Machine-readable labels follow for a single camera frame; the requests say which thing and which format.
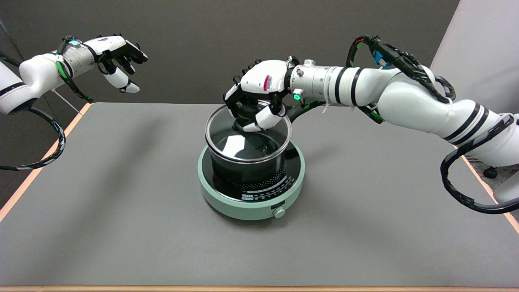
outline glass lid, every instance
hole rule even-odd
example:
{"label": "glass lid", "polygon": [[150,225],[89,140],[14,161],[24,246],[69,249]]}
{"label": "glass lid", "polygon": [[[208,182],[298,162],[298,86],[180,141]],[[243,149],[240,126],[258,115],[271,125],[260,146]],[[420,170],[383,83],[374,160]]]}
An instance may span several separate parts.
{"label": "glass lid", "polygon": [[[268,102],[260,100],[258,105],[262,108]],[[287,117],[271,129],[244,132],[225,105],[215,111],[206,124],[209,147],[220,156],[239,162],[257,162],[277,156],[290,142],[291,134],[292,126]]]}

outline pot handle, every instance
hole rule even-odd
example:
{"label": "pot handle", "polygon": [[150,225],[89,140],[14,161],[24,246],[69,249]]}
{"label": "pot handle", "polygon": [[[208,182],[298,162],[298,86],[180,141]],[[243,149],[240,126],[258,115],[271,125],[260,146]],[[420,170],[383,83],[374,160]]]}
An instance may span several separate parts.
{"label": "pot handle", "polygon": [[309,104],[293,105],[286,110],[286,116],[290,119],[290,123],[293,123],[300,115],[324,104],[326,104],[324,101],[314,101]]}

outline black pot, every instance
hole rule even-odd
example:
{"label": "black pot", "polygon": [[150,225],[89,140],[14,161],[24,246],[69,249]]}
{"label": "black pot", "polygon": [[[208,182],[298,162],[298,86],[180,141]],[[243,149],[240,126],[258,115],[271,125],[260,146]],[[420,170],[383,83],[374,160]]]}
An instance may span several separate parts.
{"label": "black pot", "polygon": [[[269,103],[259,101],[259,107]],[[234,127],[235,118],[226,106],[220,107],[206,124],[206,142],[214,172],[239,183],[264,182],[283,167],[286,148],[292,136],[292,121],[306,112],[292,107],[273,128],[261,132],[243,132]]]}

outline gray tabletop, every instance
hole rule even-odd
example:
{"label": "gray tabletop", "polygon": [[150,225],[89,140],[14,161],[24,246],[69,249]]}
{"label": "gray tabletop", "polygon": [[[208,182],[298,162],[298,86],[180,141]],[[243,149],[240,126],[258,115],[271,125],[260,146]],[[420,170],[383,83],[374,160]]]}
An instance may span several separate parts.
{"label": "gray tabletop", "polygon": [[217,214],[196,167],[217,107],[94,104],[0,223],[0,285],[519,286],[517,232],[442,187],[452,146],[360,111],[294,123],[307,170],[284,217]]}

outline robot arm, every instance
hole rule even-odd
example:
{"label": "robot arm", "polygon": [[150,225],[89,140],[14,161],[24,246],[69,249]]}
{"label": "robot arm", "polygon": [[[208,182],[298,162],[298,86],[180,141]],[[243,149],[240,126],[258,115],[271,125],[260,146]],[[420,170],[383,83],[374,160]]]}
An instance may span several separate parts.
{"label": "robot arm", "polygon": [[[380,69],[353,67],[354,53],[360,43],[369,45]],[[381,43],[376,36],[363,36],[352,44],[346,67],[318,66],[313,60],[290,66],[291,60],[292,57],[287,62],[265,61],[264,67],[270,67],[270,70],[261,66],[263,62],[260,62],[244,72],[241,103],[254,105],[254,97],[258,96],[251,93],[257,93],[261,88],[268,89],[273,76],[272,80],[276,82],[283,79],[283,88],[277,87],[276,92],[287,90],[301,102],[300,106],[285,110],[288,116],[297,117],[319,105],[341,104],[361,109],[377,123],[385,121],[437,135],[456,147],[443,161],[441,175],[446,190],[458,202],[488,214],[519,209],[519,198],[497,205],[478,204],[457,191],[447,178],[449,166],[465,154],[492,166],[518,164],[519,115],[497,114],[470,99],[454,102],[454,89],[445,79],[434,75],[412,55]],[[249,86],[245,86],[243,81],[248,82]],[[445,95],[436,90],[435,83],[443,86]],[[264,92],[272,99],[268,90]],[[230,107],[234,107],[234,112],[240,112],[240,105],[231,103]],[[263,114],[263,111],[270,111],[271,115]],[[278,121],[276,112],[271,109],[258,109],[255,116],[251,118],[251,115],[247,121],[241,122],[245,125],[244,131],[262,130],[266,127],[257,125],[275,125]]]}
{"label": "robot arm", "polygon": [[87,42],[68,36],[58,50],[22,62],[19,65],[21,79],[0,63],[0,113],[15,114],[27,110],[44,93],[63,84],[69,85],[80,98],[93,102],[72,79],[96,66],[120,92],[138,92],[137,84],[112,60],[117,61],[128,74],[134,74],[130,62],[142,64],[147,61],[147,56],[138,45],[120,35],[98,37]]}

